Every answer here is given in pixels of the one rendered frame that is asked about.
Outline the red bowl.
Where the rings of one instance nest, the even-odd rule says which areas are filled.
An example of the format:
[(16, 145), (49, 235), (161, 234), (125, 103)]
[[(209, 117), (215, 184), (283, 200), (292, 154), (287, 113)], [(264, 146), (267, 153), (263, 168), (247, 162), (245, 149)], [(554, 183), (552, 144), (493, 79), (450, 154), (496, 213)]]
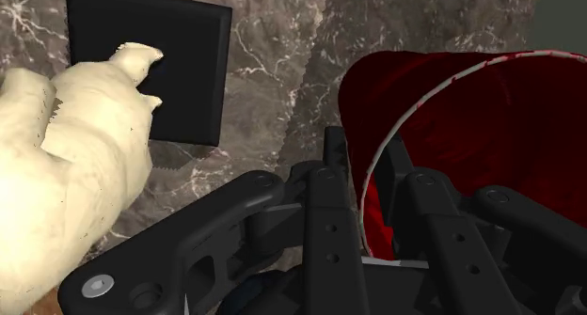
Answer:
[(376, 52), (338, 101), (369, 255), (393, 259), (373, 170), (396, 134), (465, 195), (506, 186), (587, 228), (587, 55)]

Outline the cream bear figure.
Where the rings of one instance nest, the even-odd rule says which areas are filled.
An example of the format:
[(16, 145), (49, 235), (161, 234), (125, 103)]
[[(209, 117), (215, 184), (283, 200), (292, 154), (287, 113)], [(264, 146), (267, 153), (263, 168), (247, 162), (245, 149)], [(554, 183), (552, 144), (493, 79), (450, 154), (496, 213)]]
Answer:
[(0, 315), (22, 315), (75, 269), (141, 194), (155, 96), (139, 92), (160, 50), (126, 42), (54, 77), (0, 85)]

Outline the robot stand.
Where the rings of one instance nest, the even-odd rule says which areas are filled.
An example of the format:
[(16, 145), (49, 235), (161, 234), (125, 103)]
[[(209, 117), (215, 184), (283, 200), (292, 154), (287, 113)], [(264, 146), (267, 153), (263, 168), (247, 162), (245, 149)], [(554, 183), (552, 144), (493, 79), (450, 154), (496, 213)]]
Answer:
[(193, 0), (66, 0), (66, 7), (71, 63), (106, 60), (124, 42), (163, 52), (138, 88), (163, 102), (151, 138), (218, 144), (231, 8)]

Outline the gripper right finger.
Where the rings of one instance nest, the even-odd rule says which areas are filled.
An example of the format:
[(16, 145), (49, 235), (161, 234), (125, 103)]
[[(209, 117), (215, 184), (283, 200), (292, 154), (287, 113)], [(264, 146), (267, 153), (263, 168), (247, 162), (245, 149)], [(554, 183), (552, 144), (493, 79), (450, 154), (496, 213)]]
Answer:
[(446, 315), (587, 315), (587, 228), (507, 187), (464, 197), (399, 135), (374, 177), (398, 256), (426, 258)]

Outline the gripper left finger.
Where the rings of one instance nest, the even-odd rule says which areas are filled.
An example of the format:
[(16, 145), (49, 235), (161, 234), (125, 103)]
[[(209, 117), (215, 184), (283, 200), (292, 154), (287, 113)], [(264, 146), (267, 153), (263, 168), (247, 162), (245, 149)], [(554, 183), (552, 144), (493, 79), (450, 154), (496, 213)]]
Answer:
[(63, 315), (370, 315), (345, 138), (282, 179), (249, 171), (74, 270)]

